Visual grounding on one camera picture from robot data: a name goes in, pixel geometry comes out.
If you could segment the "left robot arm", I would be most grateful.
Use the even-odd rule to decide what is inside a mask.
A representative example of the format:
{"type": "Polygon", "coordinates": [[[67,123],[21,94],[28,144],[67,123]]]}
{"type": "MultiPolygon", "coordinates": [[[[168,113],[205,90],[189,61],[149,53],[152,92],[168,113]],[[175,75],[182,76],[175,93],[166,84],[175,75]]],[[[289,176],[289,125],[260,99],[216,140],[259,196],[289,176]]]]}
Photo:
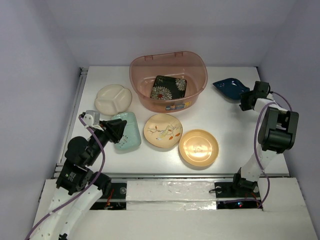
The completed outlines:
{"type": "Polygon", "coordinates": [[[93,172],[90,166],[99,156],[102,164],[106,162],[104,147],[121,140],[127,121],[101,121],[98,113],[88,111],[78,119],[91,136],[69,141],[47,213],[30,230],[27,240],[70,240],[93,204],[110,194],[111,178],[102,173],[102,168],[93,172]]]}

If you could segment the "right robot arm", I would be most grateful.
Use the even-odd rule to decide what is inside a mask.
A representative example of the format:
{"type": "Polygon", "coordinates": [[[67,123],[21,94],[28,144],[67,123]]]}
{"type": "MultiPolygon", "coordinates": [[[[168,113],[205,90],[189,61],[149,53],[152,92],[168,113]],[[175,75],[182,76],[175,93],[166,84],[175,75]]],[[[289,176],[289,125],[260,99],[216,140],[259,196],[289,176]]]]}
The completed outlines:
{"type": "Polygon", "coordinates": [[[250,194],[258,185],[269,163],[290,150],[296,140],[299,113],[285,109],[273,99],[270,85],[257,81],[253,90],[240,95],[242,111],[259,113],[254,132],[253,154],[233,176],[230,190],[235,196],[250,194]]]}

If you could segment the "black floral square plate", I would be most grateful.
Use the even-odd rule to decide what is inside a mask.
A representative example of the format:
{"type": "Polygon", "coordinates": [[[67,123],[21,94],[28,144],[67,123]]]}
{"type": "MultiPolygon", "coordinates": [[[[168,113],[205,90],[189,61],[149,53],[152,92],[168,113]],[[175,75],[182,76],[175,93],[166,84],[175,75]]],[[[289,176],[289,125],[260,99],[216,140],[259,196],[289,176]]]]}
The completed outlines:
{"type": "Polygon", "coordinates": [[[158,75],[151,88],[150,98],[155,100],[175,100],[185,97],[187,81],[183,78],[158,75]]]}

